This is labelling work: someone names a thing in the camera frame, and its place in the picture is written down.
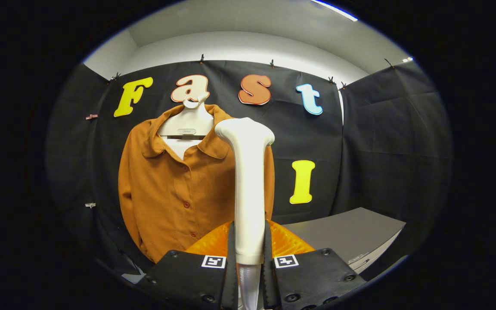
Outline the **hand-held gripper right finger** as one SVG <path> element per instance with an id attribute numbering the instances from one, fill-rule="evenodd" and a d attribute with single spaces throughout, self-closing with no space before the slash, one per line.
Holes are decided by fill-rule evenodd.
<path id="1" fill-rule="evenodd" d="M 366 280 L 330 248 L 274 255 L 277 241 L 290 241 L 270 222 L 264 226 L 263 307 L 270 310 L 331 310 Z"/>

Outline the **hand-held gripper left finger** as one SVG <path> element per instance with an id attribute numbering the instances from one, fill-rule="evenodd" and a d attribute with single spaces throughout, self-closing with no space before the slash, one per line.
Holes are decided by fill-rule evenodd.
<path id="1" fill-rule="evenodd" d="M 168 251 L 136 287 L 164 310 L 236 310 L 239 287 L 234 222 L 224 256 Z"/>

